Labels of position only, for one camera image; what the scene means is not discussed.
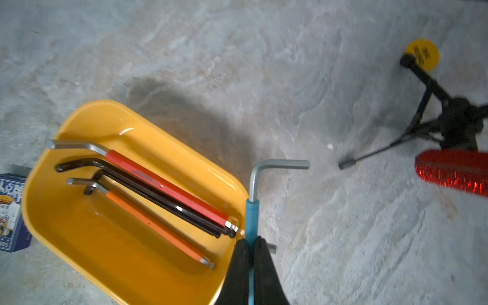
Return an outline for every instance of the hex key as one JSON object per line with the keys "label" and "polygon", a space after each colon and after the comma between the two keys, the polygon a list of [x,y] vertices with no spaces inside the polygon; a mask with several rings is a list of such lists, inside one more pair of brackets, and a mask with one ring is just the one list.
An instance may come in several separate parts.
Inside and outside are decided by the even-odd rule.
{"label": "hex key", "polygon": [[205,201],[193,196],[192,194],[186,192],[185,190],[177,187],[171,182],[163,179],[162,177],[156,175],[149,169],[135,163],[128,157],[118,153],[113,149],[109,149],[98,143],[86,142],[86,141],[70,141],[70,140],[49,140],[47,142],[48,149],[88,149],[95,151],[107,160],[117,165],[118,167],[126,170],[137,178],[143,180],[144,182],[152,185],[163,193],[168,194],[174,199],[185,204],[189,208],[205,215],[209,219],[215,221],[221,226],[226,226],[238,231],[239,228],[235,223],[232,223],[232,218],[229,215],[219,211],[216,207],[209,205]]}
{"label": "hex key", "polygon": [[208,259],[208,257],[206,257],[204,253],[198,250],[195,246],[193,246],[192,244],[181,238],[181,236],[159,223],[159,221],[141,210],[138,206],[134,205],[126,197],[100,183],[100,181],[92,179],[68,178],[68,180],[66,180],[66,184],[89,185],[91,187],[99,189],[103,194],[105,194],[105,196],[109,200],[111,200],[113,203],[121,207],[123,210],[125,210],[135,218],[137,218],[137,220],[139,220],[141,223],[153,229],[154,232],[161,235],[164,239],[169,241],[186,255],[204,264],[205,266],[210,267],[210,269],[213,269],[215,267],[215,265]]}
{"label": "hex key", "polygon": [[[215,236],[216,238],[219,238],[222,231],[223,231],[223,229],[218,227],[217,224],[213,225],[212,223],[209,223],[208,221],[205,222],[205,219],[195,220],[194,219],[195,215],[191,214],[187,210],[183,210],[183,208],[181,207],[181,204],[177,205],[177,204],[171,202],[171,205],[166,205],[165,203],[161,202],[160,200],[156,199],[155,197],[149,195],[148,193],[150,193],[151,191],[148,190],[146,188],[146,186],[144,186],[142,183],[135,186],[135,184],[133,182],[129,182],[127,179],[125,179],[125,177],[114,175],[113,173],[110,173],[109,171],[107,171],[105,169],[101,169],[101,170],[97,171],[93,175],[92,179],[98,181],[98,180],[100,180],[100,178],[102,178],[102,176],[109,177],[113,181],[120,183],[120,185],[130,189],[131,191],[138,194],[139,196],[146,198],[147,200],[151,201],[152,203],[155,203],[156,205],[164,208],[166,211],[172,213],[173,215],[180,217],[181,219],[183,219],[183,220],[187,221],[188,223],[194,225],[195,227],[199,228],[200,230],[202,230],[202,231],[204,231],[204,232],[206,232],[212,236]],[[94,190],[94,188],[92,186],[87,185],[84,194],[90,195],[93,192],[93,190]]]}
{"label": "hex key", "polygon": [[58,164],[56,165],[55,170],[59,173],[62,173],[67,170],[71,170],[79,167],[85,167],[85,166],[95,166],[100,169],[104,169],[106,172],[117,177],[120,181],[123,180],[125,183],[131,185],[133,188],[137,188],[138,190],[143,191],[147,195],[153,197],[153,199],[155,199],[157,202],[154,202],[151,199],[150,200],[155,204],[159,205],[160,207],[166,209],[168,212],[182,219],[185,219],[188,222],[190,222],[189,220],[187,220],[188,218],[193,219],[193,221],[191,222],[192,224],[196,221],[201,225],[205,225],[208,228],[212,228],[216,232],[229,235],[229,237],[235,236],[235,232],[232,229],[214,223],[213,221],[209,220],[208,218],[201,215],[200,213],[193,211],[192,209],[186,207],[185,205],[180,204],[180,202],[177,201],[176,199],[162,193],[158,189],[144,183],[140,179],[132,176],[129,173],[124,172],[120,168],[108,163],[107,161],[97,159],[97,158],[84,158],[84,159]]}

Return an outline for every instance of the red reflector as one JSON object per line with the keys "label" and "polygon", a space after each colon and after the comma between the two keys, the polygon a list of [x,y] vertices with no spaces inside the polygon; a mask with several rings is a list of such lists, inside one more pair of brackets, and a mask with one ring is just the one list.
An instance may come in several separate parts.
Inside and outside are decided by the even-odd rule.
{"label": "red reflector", "polygon": [[464,150],[428,150],[415,158],[422,180],[488,197],[488,153]]}

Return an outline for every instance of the orange hex key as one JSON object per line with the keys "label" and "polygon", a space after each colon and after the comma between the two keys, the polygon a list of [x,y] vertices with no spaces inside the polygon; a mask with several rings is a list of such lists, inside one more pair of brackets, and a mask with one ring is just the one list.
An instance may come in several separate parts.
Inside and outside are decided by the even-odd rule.
{"label": "orange hex key", "polygon": [[108,189],[105,185],[100,183],[97,180],[93,179],[81,179],[81,178],[69,178],[66,180],[67,184],[81,184],[81,185],[89,185],[94,188],[99,189],[102,191],[105,196],[120,206],[125,211],[129,212],[132,216],[137,218],[141,223],[145,224],[146,226],[150,227],[154,231],[156,231],[159,235],[163,236],[166,240],[170,243],[175,245],[178,249],[186,253],[192,259],[204,264],[205,266],[210,267],[213,269],[215,265],[206,257],[203,252],[189,244],[187,241],[182,239],[180,236],[173,233],[171,230],[163,226],[149,214],[135,206],[130,200],[122,196],[121,194]]}
{"label": "orange hex key", "polygon": [[189,208],[199,212],[204,216],[207,216],[208,218],[220,224],[221,226],[226,226],[234,230],[235,232],[239,230],[238,226],[235,224],[235,221],[234,223],[231,222],[229,215],[219,211],[218,209],[209,205],[203,200],[198,199],[197,197],[177,187],[171,182],[161,178],[160,176],[156,175],[149,169],[135,163],[134,161],[130,160],[129,158],[118,153],[115,150],[110,150],[107,147],[97,143],[85,142],[85,141],[69,141],[69,140],[49,140],[47,143],[47,148],[49,149],[82,148],[82,149],[88,149],[97,152],[105,156],[105,158],[108,161],[112,162],[113,164],[120,167],[121,169],[126,170],[127,172],[131,173],[132,175],[136,176],[142,181],[152,185],[153,187],[157,188],[163,193],[180,201],[181,203],[188,206]]}

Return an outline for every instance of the yellow sticker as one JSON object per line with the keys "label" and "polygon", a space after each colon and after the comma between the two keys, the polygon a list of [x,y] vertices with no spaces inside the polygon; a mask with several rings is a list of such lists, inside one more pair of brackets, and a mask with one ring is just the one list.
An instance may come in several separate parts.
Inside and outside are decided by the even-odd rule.
{"label": "yellow sticker", "polygon": [[426,71],[433,69],[439,62],[439,51],[433,43],[425,39],[412,41],[405,53],[413,54],[417,64]]}

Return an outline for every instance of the blue handle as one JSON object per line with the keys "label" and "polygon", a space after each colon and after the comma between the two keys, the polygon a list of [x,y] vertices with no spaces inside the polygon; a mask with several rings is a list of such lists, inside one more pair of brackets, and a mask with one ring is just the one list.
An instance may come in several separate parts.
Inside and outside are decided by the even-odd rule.
{"label": "blue handle", "polygon": [[258,237],[259,200],[245,202],[245,241],[249,245],[249,256],[254,256],[254,243]]}
{"label": "blue handle", "polygon": [[245,241],[249,245],[251,269],[249,271],[249,305],[254,305],[254,243],[258,238],[259,200],[245,201]]}

